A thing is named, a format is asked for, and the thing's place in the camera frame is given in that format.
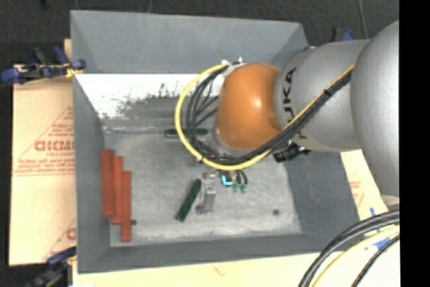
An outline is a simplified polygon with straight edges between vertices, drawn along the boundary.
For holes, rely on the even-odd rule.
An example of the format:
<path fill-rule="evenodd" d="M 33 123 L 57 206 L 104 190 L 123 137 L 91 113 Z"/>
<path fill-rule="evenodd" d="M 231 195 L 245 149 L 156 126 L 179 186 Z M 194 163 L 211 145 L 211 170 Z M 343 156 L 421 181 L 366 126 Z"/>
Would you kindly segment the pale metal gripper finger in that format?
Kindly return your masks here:
<path fill-rule="evenodd" d="M 205 181 L 204 190 L 204 212 L 212 212 L 216 199 L 216 190 L 213 188 L 212 181 L 207 179 Z"/>
<path fill-rule="evenodd" d="M 205 182 L 204 179 L 200 180 L 200 191 L 198 194 L 198 203 L 195 207 L 197 214 L 203 214 L 204 213 L 204 192 L 205 192 Z"/>

